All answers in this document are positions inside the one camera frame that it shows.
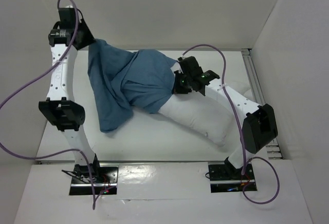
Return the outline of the white pillow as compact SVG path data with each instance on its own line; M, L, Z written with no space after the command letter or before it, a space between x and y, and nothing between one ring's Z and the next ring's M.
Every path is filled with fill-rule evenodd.
M219 147L227 142L233 114L198 92L173 94L159 109L161 115L205 136Z

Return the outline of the blue fabric pillowcase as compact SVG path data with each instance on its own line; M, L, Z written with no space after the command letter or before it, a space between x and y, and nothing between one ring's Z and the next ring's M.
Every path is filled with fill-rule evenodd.
M155 114L172 96L176 60L154 49L135 52L97 39L88 47L90 85L100 131L109 133L133 116L133 107Z

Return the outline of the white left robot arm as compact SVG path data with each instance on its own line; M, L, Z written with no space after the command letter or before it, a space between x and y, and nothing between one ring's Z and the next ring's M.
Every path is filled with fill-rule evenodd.
M100 164L84 131L85 109L75 102L73 92L78 50L95 40L79 9L68 6L58 12L60 20L48 35L53 67L50 87L46 99L39 102L39 110L74 150L74 175L96 182L101 178Z

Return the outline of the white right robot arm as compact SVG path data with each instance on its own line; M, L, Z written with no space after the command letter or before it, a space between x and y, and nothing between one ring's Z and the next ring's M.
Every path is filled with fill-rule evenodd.
M180 57L174 71L173 94L199 92L232 112L237 122L241 145L224 161L230 179L246 173L251 158L278 135L275 113L269 104L258 104L231 88L212 70L203 71L195 57Z

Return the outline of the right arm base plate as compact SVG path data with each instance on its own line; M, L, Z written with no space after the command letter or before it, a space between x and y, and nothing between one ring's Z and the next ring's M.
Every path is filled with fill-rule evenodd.
M224 164L209 164L205 177L210 180L211 193L241 192L243 187L248 185L245 191L257 191L253 167L247 165L246 174L241 173L229 175Z

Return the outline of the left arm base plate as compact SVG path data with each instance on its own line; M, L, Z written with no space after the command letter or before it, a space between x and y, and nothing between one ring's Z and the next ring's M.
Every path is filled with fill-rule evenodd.
M78 174L74 171L61 170L62 173L69 176L70 196L86 196L92 195L91 182L94 184L95 195L116 195L118 183L118 165L101 165L98 175L93 175L92 180L88 173L86 175Z

